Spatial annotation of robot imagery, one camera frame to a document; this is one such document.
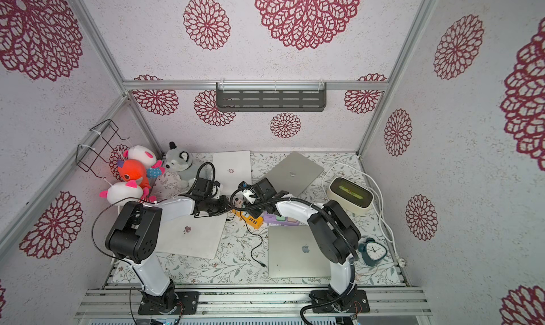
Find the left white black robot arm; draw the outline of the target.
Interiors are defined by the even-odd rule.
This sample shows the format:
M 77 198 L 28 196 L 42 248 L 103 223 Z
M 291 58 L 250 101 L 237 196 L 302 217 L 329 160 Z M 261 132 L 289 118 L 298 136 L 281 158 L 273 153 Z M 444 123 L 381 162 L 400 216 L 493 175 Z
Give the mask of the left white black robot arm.
M 188 195 L 156 201 L 136 181 L 119 182 L 100 193 L 119 210 L 102 253 L 130 266 L 141 284 L 139 315 L 194 313 L 195 296 L 175 291 L 159 254 L 212 259 L 227 220 L 227 198 L 195 188 Z

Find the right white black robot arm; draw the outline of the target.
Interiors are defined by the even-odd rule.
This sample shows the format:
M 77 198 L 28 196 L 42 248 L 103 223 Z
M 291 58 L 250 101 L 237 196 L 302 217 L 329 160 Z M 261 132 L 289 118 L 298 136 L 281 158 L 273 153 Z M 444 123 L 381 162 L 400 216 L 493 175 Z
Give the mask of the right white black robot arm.
M 299 311 L 305 324 L 311 323 L 305 316 L 309 310 L 318 313 L 370 312 L 367 295 L 356 284 L 355 263 L 359 259 L 357 248 L 361 233 L 338 202 L 308 202 L 284 190 L 276 191 L 266 178 L 253 185 L 244 181 L 239 183 L 229 198 L 231 204 L 239 193 L 243 202 L 241 207 L 233 206 L 236 211 L 246 212 L 252 217 L 274 214 L 307 224 L 319 250 L 329 260 L 331 279 L 328 290 L 311 292 L 311 303 Z

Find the teal charger plug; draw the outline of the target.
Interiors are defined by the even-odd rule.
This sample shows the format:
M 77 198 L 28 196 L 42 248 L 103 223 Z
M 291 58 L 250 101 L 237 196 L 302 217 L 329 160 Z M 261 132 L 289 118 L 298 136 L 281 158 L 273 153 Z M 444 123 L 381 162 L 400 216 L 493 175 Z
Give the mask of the teal charger plug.
M 245 204 L 254 204 L 256 197 L 254 195 L 254 192 L 252 190 L 244 190 L 242 192 Z

